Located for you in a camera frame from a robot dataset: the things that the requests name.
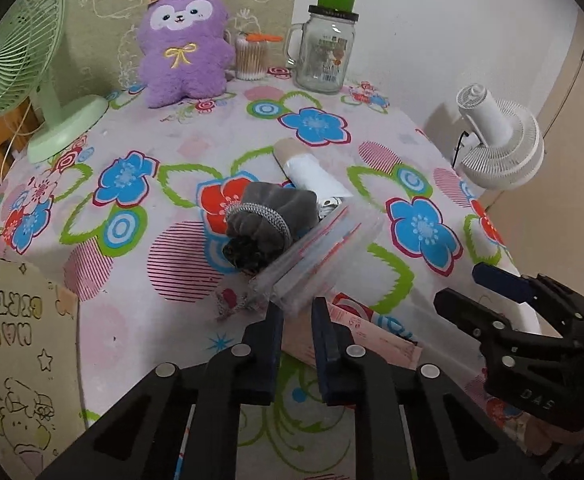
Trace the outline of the pink package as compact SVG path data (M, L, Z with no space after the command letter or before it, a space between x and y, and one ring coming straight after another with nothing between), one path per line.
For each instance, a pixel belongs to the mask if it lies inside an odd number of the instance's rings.
M285 315L282 350L289 356L311 367L316 366L311 333L310 304L296 312L283 301L278 302ZM416 342L396 334L399 323L378 314L365 304L339 292L328 296L332 322L350 329L354 342L372 350L387 363L415 370L422 348Z

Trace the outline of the clear zip bag pack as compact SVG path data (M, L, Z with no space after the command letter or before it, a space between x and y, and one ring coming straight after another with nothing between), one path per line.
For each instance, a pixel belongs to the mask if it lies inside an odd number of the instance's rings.
M334 287L382 226L380 211L354 197L344 200L249 281L247 305L265 310L272 302L286 316L299 315Z

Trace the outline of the grey velvet scrunchie cloth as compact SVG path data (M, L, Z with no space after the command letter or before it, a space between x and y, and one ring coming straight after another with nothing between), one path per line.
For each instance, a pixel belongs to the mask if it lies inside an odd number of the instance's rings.
M246 185L241 200L226 209L225 258L256 275L319 223L314 192L266 182Z

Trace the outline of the floral tablecloth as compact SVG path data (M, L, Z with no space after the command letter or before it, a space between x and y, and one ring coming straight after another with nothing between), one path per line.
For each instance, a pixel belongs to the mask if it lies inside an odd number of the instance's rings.
M0 187L0 478L534 479L452 288L512 261L369 82L106 112Z

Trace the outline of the white floor fan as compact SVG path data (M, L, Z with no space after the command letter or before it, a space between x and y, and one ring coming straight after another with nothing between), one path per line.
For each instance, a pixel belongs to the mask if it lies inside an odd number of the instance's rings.
M459 137L452 166L484 190L508 191L529 182L546 151L539 124L527 107L497 100L482 84L469 84L456 95L466 128Z

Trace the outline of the yellow cartoon storage box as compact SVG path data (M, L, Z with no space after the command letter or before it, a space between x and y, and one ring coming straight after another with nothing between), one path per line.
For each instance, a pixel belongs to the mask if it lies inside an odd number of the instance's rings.
M34 479L86 429L78 297L0 237L0 464Z

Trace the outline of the cotton swab container orange lid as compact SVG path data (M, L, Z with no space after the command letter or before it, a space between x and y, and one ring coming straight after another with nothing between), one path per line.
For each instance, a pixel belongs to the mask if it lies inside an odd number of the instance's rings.
M271 44L279 44L282 36L262 32L241 32L234 40L234 71L237 79L253 81L264 78L269 67Z

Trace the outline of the glass mason jar green lid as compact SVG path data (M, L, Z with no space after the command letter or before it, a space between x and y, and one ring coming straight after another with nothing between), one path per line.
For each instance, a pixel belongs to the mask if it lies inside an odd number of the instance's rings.
M341 91L356 36L356 0L317 0L309 19L293 24L284 41L294 84L313 92Z

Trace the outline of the purple plush toy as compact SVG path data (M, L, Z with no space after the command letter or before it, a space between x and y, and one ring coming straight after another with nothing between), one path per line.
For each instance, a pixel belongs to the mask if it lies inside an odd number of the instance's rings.
M228 20L222 0L154 0L147 6L137 32L147 107L226 92L226 71L235 59L225 38Z

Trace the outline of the green desk fan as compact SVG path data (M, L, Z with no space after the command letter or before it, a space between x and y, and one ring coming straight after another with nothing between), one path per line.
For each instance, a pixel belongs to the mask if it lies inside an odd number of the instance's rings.
M60 153L106 114L109 102L88 94L62 105L49 68L59 50L65 0L15 0L0 20L0 116L34 96L44 123L30 138L33 164Z

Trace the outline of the beige cartoon wall sheet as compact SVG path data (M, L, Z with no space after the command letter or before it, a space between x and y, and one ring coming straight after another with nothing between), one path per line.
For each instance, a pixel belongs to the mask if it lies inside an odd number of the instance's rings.
M138 28L147 10L158 10L160 32L177 32L206 18L209 0L66 0L65 32L52 65L52 80L64 102L85 94L127 89L138 81L142 58ZM294 0L221 0L226 36L284 35Z

